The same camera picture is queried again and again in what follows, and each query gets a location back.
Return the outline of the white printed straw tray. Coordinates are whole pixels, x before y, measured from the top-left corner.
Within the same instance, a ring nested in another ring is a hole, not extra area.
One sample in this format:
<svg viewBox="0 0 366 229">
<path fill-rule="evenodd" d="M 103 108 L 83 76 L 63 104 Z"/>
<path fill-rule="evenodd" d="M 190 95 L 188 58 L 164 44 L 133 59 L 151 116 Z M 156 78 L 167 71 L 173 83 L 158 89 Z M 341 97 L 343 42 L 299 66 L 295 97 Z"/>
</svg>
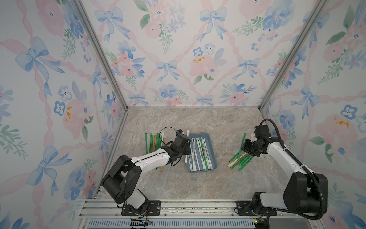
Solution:
<svg viewBox="0 0 366 229">
<path fill-rule="evenodd" d="M 212 166 L 211 157 L 210 157 L 210 154 L 209 154 L 209 151 L 208 151 L 208 147 L 207 147 L 205 138 L 203 138 L 203 144 L 204 144 L 204 147 L 205 147 L 205 153 L 206 153 L 209 169 L 212 170 L 213 166 Z"/>
</svg>

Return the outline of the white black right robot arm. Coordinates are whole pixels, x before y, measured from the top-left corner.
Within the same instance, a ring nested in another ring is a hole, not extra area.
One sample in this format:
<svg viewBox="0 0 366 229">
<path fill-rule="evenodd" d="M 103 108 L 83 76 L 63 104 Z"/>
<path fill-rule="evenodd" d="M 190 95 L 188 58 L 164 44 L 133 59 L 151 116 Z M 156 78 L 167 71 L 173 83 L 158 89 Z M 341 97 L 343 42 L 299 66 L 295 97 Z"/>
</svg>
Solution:
<svg viewBox="0 0 366 229">
<path fill-rule="evenodd" d="M 310 220 L 318 220 L 327 212 L 328 179 L 315 173 L 292 154 L 283 140 L 277 137 L 246 139 L 242 150 L 250 156 L 271 156 L 287 175 L 287 185 L 280 193 L 256 192 L 250 211 L 256 215 L 271 210 L 294 213 Z"/>
</svg>

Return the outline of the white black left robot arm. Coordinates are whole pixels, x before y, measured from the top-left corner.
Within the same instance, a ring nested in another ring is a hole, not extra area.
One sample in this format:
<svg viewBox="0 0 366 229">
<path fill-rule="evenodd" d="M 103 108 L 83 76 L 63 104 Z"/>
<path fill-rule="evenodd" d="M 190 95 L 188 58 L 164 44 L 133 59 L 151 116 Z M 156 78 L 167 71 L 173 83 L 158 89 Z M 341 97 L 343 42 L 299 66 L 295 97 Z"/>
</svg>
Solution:
<svg viewBox="0 0 366 229">
<path fill-rule="evenodd" d="M 148 208 L 149 200 L 136 188 L 140 177 L 157 167 L 174 166 L 174 162 L 191 154 L 190 143 L 188 136 L 179 133 L 173 142 L 168 142 L 152 153 L 132 158 L 122 155 L 106 173 L 101 185 L 116 204 L 126 203 L 133 210 L 143 213 Z"/>
</svg>

